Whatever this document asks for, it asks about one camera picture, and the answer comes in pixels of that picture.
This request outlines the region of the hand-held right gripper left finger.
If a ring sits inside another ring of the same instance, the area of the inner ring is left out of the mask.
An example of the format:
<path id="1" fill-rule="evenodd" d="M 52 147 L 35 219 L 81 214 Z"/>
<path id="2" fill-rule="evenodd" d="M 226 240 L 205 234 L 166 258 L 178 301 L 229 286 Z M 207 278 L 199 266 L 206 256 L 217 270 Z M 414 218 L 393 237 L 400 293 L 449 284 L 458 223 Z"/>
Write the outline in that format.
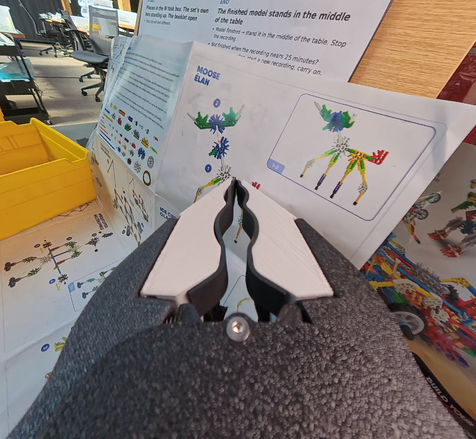
<path id="1" fill-rule="evenodd" d="M 140 295 L 192 304 L 199 316 L 228 288 L 223 234 L 234 218 L 236 179 L 231 178 L 184 210 L 148 274 Z"/>

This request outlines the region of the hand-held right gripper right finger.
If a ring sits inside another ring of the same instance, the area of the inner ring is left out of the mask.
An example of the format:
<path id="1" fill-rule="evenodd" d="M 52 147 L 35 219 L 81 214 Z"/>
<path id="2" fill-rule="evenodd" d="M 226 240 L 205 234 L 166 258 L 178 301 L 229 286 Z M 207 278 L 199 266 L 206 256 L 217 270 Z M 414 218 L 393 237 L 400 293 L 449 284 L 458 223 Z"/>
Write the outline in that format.
<path id="1" fill-rule="evenodd" d="M 321 269 L 297 218 L 251 184 L 237 180 L 237 201 L 247 248 L 246 286 L 259 321 L 278 317 L 285 305 L 296 306 L 311 323 L 303 301 L 333 297 L 335 292 Z"/>

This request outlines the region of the yellow plastic bin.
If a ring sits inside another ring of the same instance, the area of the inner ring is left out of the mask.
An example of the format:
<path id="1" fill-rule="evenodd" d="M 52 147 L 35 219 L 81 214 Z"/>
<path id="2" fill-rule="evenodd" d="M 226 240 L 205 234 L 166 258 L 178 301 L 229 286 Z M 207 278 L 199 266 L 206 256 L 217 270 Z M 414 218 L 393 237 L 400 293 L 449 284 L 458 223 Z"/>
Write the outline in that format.
<path id="1" fill-rule="evenodd" d="M 89 151 L 42 121 L 0 124 L 0 239 L 96 199 Z"/>

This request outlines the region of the white printed task poster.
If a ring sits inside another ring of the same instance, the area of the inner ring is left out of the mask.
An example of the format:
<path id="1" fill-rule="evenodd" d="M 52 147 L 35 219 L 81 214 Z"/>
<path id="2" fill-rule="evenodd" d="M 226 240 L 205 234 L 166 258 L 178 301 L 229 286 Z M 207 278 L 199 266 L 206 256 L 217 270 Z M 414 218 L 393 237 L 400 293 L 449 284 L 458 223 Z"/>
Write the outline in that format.
<path id="1" fill-rule="evenodd" d="M 393 0 L 142 0 L 139 34 L 348 81 Z"/>

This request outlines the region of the printed toy set box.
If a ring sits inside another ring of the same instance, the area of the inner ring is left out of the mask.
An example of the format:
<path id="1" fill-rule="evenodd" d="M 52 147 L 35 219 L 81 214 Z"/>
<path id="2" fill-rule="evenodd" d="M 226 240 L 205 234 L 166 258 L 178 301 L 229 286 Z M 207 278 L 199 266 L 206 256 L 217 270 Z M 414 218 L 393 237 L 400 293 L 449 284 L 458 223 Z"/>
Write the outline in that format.
<path id="1" fill-rule="evenodd" d="M 472 136 L 361 269 L 467 438 L 475 438 L 475 157 Z"/>

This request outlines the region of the folded paper instruction sheet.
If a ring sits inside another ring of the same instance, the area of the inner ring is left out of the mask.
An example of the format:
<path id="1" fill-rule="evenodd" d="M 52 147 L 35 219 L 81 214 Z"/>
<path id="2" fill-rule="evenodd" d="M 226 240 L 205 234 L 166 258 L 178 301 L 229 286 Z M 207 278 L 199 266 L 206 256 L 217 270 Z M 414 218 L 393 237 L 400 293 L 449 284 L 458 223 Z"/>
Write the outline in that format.
<path id="1" fill-rule="evenodd" d="M 475 127 L 475 107 L 307 76 L 199 43 L 116 38 L 86 150 L 95 200 L 1 240 L 1 438 L 73 321 L 167 220 L 231 178 L 360 268 Z"/>

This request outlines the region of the black office chair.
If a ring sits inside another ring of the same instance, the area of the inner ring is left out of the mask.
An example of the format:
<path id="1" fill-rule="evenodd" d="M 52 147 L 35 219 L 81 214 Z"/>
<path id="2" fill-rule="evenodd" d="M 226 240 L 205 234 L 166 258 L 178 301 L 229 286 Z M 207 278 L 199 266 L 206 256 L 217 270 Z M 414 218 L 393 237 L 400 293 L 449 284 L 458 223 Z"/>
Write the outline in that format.
<path id="1" fill-rule="evenodd" d="M 98 87 L 95 100 L 100 102 L 99 94 L 104 91 L 106 70 L 108 68 L 112 40 L 119 35 L 118 14 L 115 9 L 89 6 L 89 40 L 92 52 L 75 50 L 72 57 L 94 68 L 101 82 L 83 87 L 81 94 L 87 96 L 87 89 Z"/>
<path id="2" fill-rule="evenodd" d="M 50 43 L 50 46 L 47 48 L 43 48 L 39 50 L 39 56 L 43 56 L 44 54 L 48 55 L 49 51 L 54 52 L 54 57 L 58 57 L 58 52 L 61 53 L 64 56 L 70 56 L 70 53 L 67 48 L 67 43 L 65 42 L 64 39 L 64 34 L 58 30 L 55 29 L 46 29 L 44 26 L 44 23 L 42 23 L 42 28 L 39 29 L 37 26 L 36 21 L 34 20 L 33 16 L 30 14 L 30 12 L 27 10 L 27 8 L 24 6 L 21 0 L 18 0 L 20 7 L 27 13 L 29 19 L 31 20 L 33 27 L 35 29 L 35 32 L 37 36 L 40 39 L 25 39 L 25 42 L 29 43 L 37 43 L 37 44 L 46 44 Z"/>

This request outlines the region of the black metal cart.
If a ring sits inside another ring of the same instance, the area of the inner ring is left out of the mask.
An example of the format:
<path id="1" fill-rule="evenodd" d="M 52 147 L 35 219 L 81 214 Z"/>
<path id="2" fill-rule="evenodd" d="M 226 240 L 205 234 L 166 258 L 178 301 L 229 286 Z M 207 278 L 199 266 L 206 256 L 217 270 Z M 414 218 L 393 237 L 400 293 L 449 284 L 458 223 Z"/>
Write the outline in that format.
<path id="1" fill-rule="evenodd" d="M 6 56 L 8 61 L 21 60 L 25 64 L 22 46 L 18 39 L 9 34 L 0 34 L 0 55 Z M 10 96 L 31 96 L 35 105 L 28 108 L 19 108 Z M 38 86 L 30 76 L 30 80 L 16 80 L 0 82 L 0 109 L 1 120 L 14 121 L 16 124 L 27 124 L 31 118 L 36 118 L 47 125 L 52 125 L 48 111 L 46 110 Z"/>

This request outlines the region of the teal plastic bag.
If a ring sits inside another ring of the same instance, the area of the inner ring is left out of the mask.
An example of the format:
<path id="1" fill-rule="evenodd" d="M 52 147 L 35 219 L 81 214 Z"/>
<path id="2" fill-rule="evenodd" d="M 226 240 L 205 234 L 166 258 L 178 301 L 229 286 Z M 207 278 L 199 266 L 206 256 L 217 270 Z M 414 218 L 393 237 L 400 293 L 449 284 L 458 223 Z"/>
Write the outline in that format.
<path id="1" fill-rule="evenodd" d="M 21 60 L 5 61 L 0 63 L 0 81 L 11 82 L 16 80 L 30 80 L 30 76 L 34 79 L 36 73 L 30 59 L 26 59 L 25 64 Z"/>

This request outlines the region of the light wooden board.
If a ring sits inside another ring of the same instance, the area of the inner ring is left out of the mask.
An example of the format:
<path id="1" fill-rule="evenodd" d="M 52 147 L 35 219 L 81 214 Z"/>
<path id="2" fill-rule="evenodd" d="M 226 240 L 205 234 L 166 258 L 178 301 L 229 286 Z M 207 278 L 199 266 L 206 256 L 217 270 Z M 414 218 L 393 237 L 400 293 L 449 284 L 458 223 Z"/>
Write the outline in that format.
<path id="1" fill-rule="evenodd" d="M 351 83 L 436 98 L 476 38 L 476 0 L 393 0 Z"/>

